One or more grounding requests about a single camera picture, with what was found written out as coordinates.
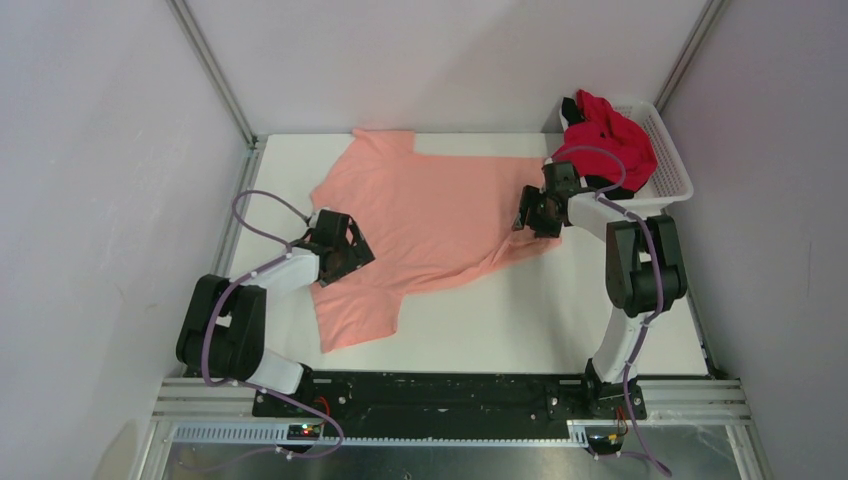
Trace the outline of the salmon pink t-shirt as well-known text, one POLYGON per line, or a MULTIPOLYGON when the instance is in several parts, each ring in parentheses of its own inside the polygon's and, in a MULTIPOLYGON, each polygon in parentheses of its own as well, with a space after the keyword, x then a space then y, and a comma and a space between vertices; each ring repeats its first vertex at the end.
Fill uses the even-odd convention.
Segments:
POLYGON ((407 295, 460 287, 560 245, 512 228, 523 188, 543 183, 542 159, 419 153, 411 131, 352 135, 310 197, 350 215, 375 259, 312 288, 322 352, 395 334, 407 295))

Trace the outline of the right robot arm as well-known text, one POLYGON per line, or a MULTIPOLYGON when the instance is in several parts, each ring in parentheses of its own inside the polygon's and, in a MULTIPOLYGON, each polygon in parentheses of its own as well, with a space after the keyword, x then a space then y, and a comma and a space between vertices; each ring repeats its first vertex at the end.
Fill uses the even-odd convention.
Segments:
POLYGON ((612 304, 600 347, 578 388, 551 401, 550 412, 573 408, 583 418, 634 418, 636 364, 648 330, 688 290, 678 232, 668 215, 642 218, 584 187, 569 162, 547 161, 540 187, 524 187, 513 230, 557 238, 566 227, 605 244, 605 289, 612 304))

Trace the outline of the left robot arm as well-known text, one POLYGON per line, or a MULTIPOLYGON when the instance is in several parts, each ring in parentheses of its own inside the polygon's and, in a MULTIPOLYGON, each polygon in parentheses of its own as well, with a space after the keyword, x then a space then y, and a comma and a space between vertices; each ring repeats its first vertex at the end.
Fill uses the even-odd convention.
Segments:
POLYGON ((292 416, 314 406, 312 370, 266 345, 267 300, 327 287, 374 261, 353 218, 322 209, 305 234, 283 245, 280 256, 236 278, 207 274, 195 284, 176 343, 179 362, 212 382, 257 387, 292 416))

